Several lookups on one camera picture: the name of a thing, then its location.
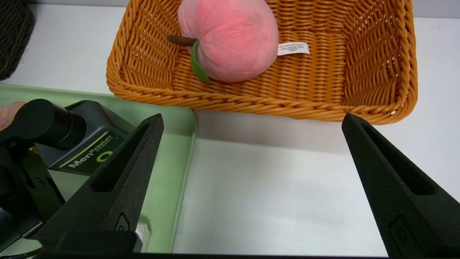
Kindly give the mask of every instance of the white table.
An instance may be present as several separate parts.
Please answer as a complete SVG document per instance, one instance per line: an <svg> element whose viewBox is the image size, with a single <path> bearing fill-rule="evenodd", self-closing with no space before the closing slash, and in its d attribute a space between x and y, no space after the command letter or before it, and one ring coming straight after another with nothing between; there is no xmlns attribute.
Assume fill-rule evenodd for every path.
<svg viewBox="0 0 460 259"><path fill-rule="evenodd" d="M122 7L32 6L37 23L3 83L110 94ZM419 102L378 127L460 199L460 20L416 18ZM197 111L177 253L384 256L339 123Z"/></svg>

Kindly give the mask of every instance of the white care label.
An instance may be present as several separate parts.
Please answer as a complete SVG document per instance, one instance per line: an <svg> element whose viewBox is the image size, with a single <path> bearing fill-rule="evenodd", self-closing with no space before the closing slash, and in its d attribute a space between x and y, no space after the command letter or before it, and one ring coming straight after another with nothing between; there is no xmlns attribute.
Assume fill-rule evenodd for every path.
<svg viewBox="0 0 460 259"><path fill-rule="evenodd" d="M305 53L310 55L308 44L305 42L286 42L280 44L278 47L278 56L294 53Z"/></svg>

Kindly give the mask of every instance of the woven rattan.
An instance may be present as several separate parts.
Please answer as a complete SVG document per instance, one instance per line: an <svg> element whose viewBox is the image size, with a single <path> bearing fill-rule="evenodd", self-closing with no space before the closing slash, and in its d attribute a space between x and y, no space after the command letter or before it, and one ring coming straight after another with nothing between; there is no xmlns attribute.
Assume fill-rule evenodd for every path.
<svg viewBox="0 0 460 259"><path fill-rule="evenodd" d="M202 82L180 35L181 0L131 0L107 63L118 97L163 106L373 124L405 118L417 102L411 0L267 0L280 43L304 41L311 55L280 56L241 83Z"/></svg>
<svg viewBox="0 0 460 259"><path fill-rule="evenodd" d="M0 80L16 70L34 24L34 16L24 1L0 0Z"/></svg>

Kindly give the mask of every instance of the black bottle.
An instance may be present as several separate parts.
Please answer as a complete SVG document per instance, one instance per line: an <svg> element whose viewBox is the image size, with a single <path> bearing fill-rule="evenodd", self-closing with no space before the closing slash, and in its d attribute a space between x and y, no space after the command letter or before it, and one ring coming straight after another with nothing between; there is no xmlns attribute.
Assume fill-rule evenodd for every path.
<svg viewBox="0 0 460 259"><path fill-rule="evenodd" d="M34 132L35 147L48 169L91 175L135 129L95 101L62 108L37 99L25 104L13 123Z"/></svg>

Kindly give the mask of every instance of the green felt leaf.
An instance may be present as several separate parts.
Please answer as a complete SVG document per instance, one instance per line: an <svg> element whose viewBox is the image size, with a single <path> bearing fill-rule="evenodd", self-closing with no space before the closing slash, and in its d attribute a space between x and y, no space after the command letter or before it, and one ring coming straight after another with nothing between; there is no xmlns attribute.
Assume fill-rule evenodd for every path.
<svg viewBox="0 0 460 259"><path fill-rule="evenodd" d="M201 67L200 63L198 63L198 60L196 59L196 51L198 50L199 44L200 44L200 41L196 41L193 44L192 58L191 58L192 70L195 73L195 75L197 75L201 80L205 81L206 83L211 83L206 72L204 71L204 69Z"/></svg>

